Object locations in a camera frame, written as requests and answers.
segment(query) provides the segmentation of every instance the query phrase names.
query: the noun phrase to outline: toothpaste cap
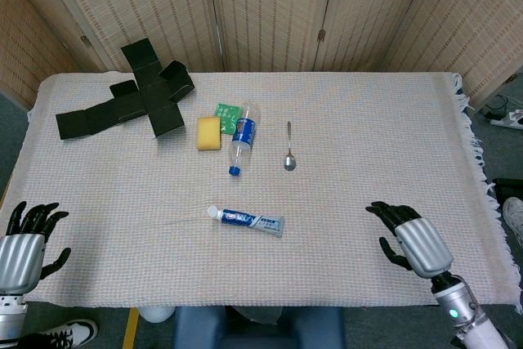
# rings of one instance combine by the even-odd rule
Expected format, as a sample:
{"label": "toothpaste cap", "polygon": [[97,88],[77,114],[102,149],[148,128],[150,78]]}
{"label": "toothpaste cap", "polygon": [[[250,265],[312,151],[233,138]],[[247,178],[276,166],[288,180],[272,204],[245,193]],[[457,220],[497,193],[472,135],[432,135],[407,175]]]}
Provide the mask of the toothpaste cap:
{"label": "toothpaste cap", "polygon": [[221,210],[218,210],[216,206],[209,206],[207,209],[207,214],[210,216],[210,218],[216,218],[217,220],[221,220]]}

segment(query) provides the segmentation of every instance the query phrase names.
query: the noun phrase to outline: plastic water bottle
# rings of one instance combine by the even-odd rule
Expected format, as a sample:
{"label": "plastic water bottle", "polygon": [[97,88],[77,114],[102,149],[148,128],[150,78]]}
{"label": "plastic water bottle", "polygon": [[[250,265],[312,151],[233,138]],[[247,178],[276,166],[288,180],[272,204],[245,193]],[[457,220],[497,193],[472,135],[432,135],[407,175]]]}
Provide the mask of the plastic water bottle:
{"label": "plastic water bottle", "polygon": [[239,176],[251,156],[254,132],[260,122],[260,109],[251,101],[242,105],[243,116],[236,121],[236,131],[229,147],[229,174]]}

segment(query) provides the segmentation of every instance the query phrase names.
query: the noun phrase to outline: metal spoon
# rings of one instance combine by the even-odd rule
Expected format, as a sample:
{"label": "metal spoon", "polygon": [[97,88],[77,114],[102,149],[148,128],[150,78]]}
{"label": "metal spoon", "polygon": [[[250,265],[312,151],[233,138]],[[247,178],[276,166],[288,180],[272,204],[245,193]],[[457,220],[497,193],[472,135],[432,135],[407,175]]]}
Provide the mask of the metal spoon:
{"label": "metal spoon", "polygon": [[287,133],[288,133],[288,154],[285,156],[284,168],[288,171],[294,170],[296,167],[296,159],[291,153],[291,122],[287,122]]}

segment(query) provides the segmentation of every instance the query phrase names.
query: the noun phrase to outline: blue chair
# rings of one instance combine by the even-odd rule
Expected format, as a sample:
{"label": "blue chair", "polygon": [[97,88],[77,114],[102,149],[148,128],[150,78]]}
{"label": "blue chair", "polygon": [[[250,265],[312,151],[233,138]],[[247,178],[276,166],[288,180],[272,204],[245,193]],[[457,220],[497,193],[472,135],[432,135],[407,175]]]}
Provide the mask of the blue chair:
{"label": "blue chair", "polygon": [[345,349],[342,309],[284,307],[277,326],[233,321],[224,306],[180,306],[173,349]]}

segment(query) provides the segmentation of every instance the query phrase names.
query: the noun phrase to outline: yellow sponge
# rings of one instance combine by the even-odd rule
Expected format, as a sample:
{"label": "yellow sponge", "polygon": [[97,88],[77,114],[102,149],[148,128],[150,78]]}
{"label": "yellow sponge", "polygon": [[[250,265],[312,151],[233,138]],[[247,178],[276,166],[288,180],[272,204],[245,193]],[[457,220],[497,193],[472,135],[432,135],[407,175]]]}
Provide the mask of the yellow sponge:
{"label": "yellow sponge", "polygon": [[196,137],[198,150],[219,150],[220,143],[220,118],[208,116],[198,119],[198,135]]}

